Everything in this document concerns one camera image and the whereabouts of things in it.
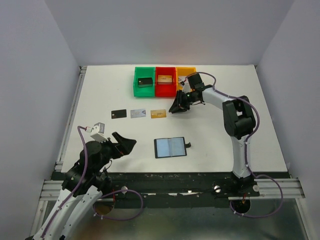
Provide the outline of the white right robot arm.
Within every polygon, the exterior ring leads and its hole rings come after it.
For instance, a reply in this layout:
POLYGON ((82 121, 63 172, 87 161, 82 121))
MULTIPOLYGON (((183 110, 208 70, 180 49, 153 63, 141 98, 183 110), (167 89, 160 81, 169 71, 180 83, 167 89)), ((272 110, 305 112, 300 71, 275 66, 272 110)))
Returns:
POLYGON ((250 140, 260 126, 259 113, 247 96, 232 96, 217 90, 217 79, 212 74, 194 72, 187 75, 181 84, 186 82, 190 91, 178 90, 169 112, 184 113, 196 104, 211 104, 222 110, 223 126, 232 142, 232 173, 238 178, 230 183, 230 191, 241 196, 248 190, 244 178, 253 174, 250 168, 250 140))

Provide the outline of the silver VIP credit card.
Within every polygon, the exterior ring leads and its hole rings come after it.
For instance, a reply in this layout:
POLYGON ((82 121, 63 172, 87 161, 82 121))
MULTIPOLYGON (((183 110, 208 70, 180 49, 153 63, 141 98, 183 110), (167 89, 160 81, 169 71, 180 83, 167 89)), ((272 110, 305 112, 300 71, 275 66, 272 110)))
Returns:
POLYGON ((132 109, 130 111, 130 118, 135 119, 135 118, 142 118, 146 117, 146 110, 143 109, 132 109))

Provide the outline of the black leather card holder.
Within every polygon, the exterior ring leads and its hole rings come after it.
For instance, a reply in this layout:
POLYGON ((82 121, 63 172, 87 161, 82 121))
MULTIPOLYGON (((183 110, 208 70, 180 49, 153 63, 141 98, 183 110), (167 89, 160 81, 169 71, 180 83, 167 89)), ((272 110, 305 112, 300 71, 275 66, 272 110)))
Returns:
POLYGON ((187 156, 187 149, 192 146, 184 137, 157 138, 153 143, 156 159, 187 156))

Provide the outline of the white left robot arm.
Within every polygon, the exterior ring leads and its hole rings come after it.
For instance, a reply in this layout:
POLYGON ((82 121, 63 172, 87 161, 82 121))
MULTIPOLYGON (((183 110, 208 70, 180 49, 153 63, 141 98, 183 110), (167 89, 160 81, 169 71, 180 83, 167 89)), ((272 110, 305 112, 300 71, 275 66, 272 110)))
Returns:
POLYGON ((113 197, 112 179, 104 168, 112 160, 129 155, 136 140, 124 138, 117 132, 115 142, 100 132, 83 142, 79 160, 65 173, 58 199, 44 224, 31 240, 68 240, 91 206, 99 199, 113 197))

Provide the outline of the grey credit card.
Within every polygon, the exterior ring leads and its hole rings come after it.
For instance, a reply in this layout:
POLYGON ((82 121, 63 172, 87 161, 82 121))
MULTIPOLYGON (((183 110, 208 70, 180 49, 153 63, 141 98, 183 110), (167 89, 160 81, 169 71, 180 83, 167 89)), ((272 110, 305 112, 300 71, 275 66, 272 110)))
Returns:
POLYGON ((118 109, 111 111, 111 118, 112 119, 120 119, 127 117, 127 110, 126 109, 118 109))

